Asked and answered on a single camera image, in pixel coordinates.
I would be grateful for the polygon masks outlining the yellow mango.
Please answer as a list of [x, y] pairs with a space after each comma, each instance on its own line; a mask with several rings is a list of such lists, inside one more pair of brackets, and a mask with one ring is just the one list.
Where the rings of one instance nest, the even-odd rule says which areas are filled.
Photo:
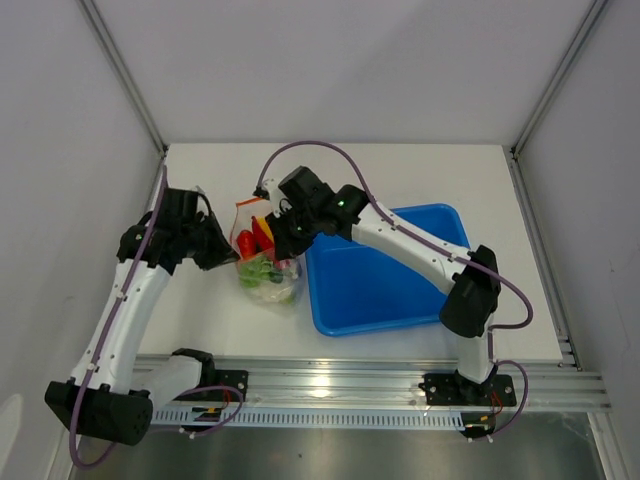
[[267, 248], [265, 248], [264, 250], [262, 250], [262, 251], [266, 251], [266, 250], [272, 249], [274, 247], [274, 240], [273, 240], [272, 234], [270, 233], [269, 226], [263, 219], [258, 219], [258, 221], [259, 221], [260, 226], [261, 226], [262, 230], [264, 231], [265, 235], [269, 237], [269, 241], [268, 241], [269, 246]]

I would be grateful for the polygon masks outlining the green grape bunch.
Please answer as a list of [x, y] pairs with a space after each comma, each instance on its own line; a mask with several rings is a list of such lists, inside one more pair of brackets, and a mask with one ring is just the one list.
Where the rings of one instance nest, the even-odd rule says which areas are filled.
[[273, 271], [273, 262], [264, 255], [257, 255], [243, 262], [238, 262], [237, 275], [243, 288], [258, 288], [264, 282], [269, 282]]

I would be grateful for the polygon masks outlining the clear zip bag orange zipper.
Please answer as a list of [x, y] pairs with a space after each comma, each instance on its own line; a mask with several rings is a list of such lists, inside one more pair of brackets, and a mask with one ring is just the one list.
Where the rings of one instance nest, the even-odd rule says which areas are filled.
[[230, 240], [239, 255], [236, 274], [241, 290], [262, 307], [291, 308], [303, 286], [302, 267], [296, 258], [276, 259], [275, 239], [266, 222], [271, 204], [253, 197], [235, 207]]

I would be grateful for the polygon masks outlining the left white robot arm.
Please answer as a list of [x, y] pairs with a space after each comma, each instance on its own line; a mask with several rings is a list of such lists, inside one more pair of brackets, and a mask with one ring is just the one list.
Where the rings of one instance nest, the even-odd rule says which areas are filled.
[[44, 400], [68, 431], [133, 446], [156, 411], [184, 395], [207, 399], [219, 380], [212, 354], [180, 348], [134, 383], [162, 292], [185, 260], [209, 271], [238, 255], [204, 193], [165, 187], [154, 209], [122, 235], [116, 257], [112, 291], [88, 346], [68, 380], [49, 383]]

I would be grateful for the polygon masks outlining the red tomato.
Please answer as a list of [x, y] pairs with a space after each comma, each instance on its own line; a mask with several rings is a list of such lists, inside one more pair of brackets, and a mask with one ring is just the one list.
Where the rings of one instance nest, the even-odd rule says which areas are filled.
[[236, 237], [236, 244], [242, 259], [249, 259], [257, 253], [257, 243], [252, 231], [242, 230]]

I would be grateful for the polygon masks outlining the red chili pepper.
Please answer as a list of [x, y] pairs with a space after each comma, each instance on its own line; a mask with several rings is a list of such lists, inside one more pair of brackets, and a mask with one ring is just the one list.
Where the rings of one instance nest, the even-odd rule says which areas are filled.
[[252, 227], [252, 233], [256, 241], [256, 245], [261, 250], [264, 250], [269, 246], [269, 243], [268, 243], [269, 237], [265, 235], [256, 217], [251, 218], [251, 227]]

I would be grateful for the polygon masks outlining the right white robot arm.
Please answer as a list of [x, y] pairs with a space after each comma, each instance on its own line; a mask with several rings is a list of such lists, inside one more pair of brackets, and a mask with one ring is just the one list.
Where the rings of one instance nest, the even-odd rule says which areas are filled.
[[333, 191], [304, 166], [282, 180], [259, 181], [256, 192], [272, 207], [267, 223], [277, 259], [304, 253], [319, 234], [338, 236], [373, 248], [431, 282], [445, 296], [439, 320], [458, 341], [458, 395], [475, 404], [491, 394], [497, 369], [487, 328], [501, 291], [491, 249], [451, 245], [370, 200], [359, 187], [346, 184]]

